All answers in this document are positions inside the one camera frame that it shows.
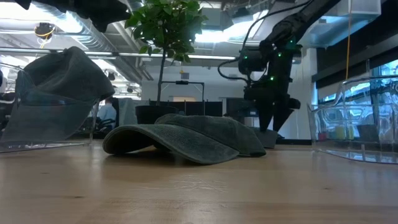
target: desk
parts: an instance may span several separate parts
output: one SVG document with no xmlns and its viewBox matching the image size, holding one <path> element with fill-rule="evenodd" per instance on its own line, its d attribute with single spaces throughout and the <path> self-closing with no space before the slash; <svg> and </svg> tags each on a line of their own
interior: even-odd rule
<svg viewBox="0 0 398 224">
<path fill-rule="evenodd" d="M 0 223 L 398 222 L 398 166 L 279 149 L 213 166 L 100 142 L 0 154 Z"/>
</svg>

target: baseball cap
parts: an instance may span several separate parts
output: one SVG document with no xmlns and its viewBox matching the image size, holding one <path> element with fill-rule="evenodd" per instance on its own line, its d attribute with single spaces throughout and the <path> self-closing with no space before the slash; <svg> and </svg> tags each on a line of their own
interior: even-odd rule
<svg viewBox="0 0 398 224">
<path fill-rule="evenodd" d="M 78 47 L 38 58 L 18 72 L 16 100 L 1 142 L 65 140 L 98 100 L 113 93 L 103 71 Z"/>
<path fill-rule="evenodd" d="M 124 154 L 151 145 L 161 145 L 199 164 L 266 154 L 254 131 L 231 118 L 179 114 L 164 115 L 155 124 L 118 127 L 105 137 L 103 149 Z"/>
</svg>

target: person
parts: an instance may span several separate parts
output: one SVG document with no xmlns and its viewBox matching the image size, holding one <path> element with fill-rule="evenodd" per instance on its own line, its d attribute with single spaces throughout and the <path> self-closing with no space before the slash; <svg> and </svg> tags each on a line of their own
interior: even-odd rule
<svg viewBox="0 0 398 224">
<path fill-rule="evenodd" d="M 112 129 L 114 129 L 114 127 L 116 125 L 116 110 L 112 106 L 112 98 L 111 97 L 105 99 L 105 105 L 99 109 L 97 117 L 99 117 L 99 119 L 101 119 L 102 121 L 104 121 L 106 119 L 114 120 L 115 122 L 113 122 L 111 124 Z"/>
</svg>

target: plant pot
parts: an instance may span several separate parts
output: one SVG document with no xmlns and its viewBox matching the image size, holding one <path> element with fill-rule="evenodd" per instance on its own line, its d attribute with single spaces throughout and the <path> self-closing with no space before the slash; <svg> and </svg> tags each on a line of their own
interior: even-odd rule
<svg viewBox="0 0 398 224">
<path fill-rule="evenodd" d="M 177 114 L 178 109 L 171 106 L 137 106 L 136 116 L 139 124 L 154 124 L 157 118 L 166 114 Z"/>
</svg>

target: transparent container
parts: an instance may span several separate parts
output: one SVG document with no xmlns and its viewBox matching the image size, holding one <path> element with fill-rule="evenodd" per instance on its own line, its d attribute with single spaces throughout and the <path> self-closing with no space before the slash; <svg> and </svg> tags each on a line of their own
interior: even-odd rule
<svg viewBox="0 0 398 224">
<path fill-rule="evenodd" d="M 398 164 L 398 76 L 343 82 L 329 105 L 308 105 L 313 147 L 364 162 Z"/>
<path fill-rule="evenodd" d="M 99 100 L 42 92 L 25 71 L 17 70 L 16 81 L 9 80 L 0 93 L 0 153 L 90 145 Z"/>
</svg>

